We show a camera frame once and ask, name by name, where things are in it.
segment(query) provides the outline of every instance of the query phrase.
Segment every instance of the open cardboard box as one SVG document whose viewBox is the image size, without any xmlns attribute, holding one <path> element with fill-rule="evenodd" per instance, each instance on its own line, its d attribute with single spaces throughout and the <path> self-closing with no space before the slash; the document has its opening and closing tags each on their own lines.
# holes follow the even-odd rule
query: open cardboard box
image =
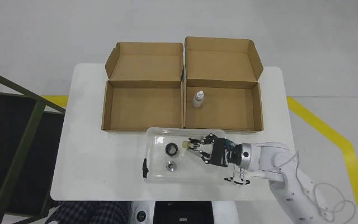
<svg viewBox="0 0 358 224">
<path fill-rule="evenodd" d="M 102 130 L 183 128 L 181 43 L 117 43 L 105 68 Z"/>
<path fill-rule="evenodd" d="M 263 130 L 260 84 L 263 66 L 252 40 L 185 39 L 185 128 Z M 204 91 L 195 108 L 192 99 Z"/>
</svg>

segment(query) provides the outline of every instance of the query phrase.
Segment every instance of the person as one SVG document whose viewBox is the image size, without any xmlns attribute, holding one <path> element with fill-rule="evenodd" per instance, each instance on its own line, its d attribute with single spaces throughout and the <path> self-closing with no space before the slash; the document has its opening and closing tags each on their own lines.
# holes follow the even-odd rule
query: person
<svg viewBox="0 0 358 224">
<path fill-rule="evenodd" d="M 131 202 L 66 201 L 45 224 L 127 224 Z"/>
</svg>

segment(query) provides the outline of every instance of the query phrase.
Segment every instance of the box flap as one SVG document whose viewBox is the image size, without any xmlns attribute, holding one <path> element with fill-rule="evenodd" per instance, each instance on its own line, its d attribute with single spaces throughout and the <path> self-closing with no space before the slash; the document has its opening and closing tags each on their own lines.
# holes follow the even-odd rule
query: box flap
<svg viewBox="0 0 358 224">
<path fill-rule="evenodd" d="M 185 39 L 188 79 L 257 81 L 263 66 L 255 44 L 248 39 Z"/>
<path fill-rule="evenodd" d="M 183 45 L 181 43 L 116 44 L 106 65 L 109 80 L 181 80 Z"/>
</svg>

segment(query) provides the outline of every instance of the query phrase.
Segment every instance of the white machine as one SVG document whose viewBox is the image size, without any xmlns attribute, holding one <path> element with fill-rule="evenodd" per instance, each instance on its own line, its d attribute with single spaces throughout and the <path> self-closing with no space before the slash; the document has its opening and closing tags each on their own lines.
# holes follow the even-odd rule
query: white machine
<svg viewBox="0 0 358 224">
<path fill-rule="evenodd" d="M 211 154 L 199 150 L 201 144 L 212 144 Z M 284 144 L 235 144 L 210 134 L 203 139 L 189 138 L 183 147 L 206 164 L 232 166 L 233 176 L 225 180 L 235 185 L 247 185 L 249 178 L 268 179 L 272 193 L 293 223 L 327 223 L 334 219 L 317 185 L 298 169 L 298 154 L 292 156 Z M 234 180 L 235 173 L 239 174 L 240 182 Z"/>
</svg>

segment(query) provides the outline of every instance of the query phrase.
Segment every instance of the plastic bottle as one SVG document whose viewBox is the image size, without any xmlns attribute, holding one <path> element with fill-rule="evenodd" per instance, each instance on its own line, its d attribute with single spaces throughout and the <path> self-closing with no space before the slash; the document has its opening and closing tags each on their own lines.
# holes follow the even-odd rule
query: plastic bottle
<svg viewBox="0 0 358 224">
<path fill-rule="evenodd" d="M 195 108 L 199 108 L 204 101 L 204 92 L 199 91 L 195 94 L 194 98 L 192 99 L 192 105 Z"/>
</svg>

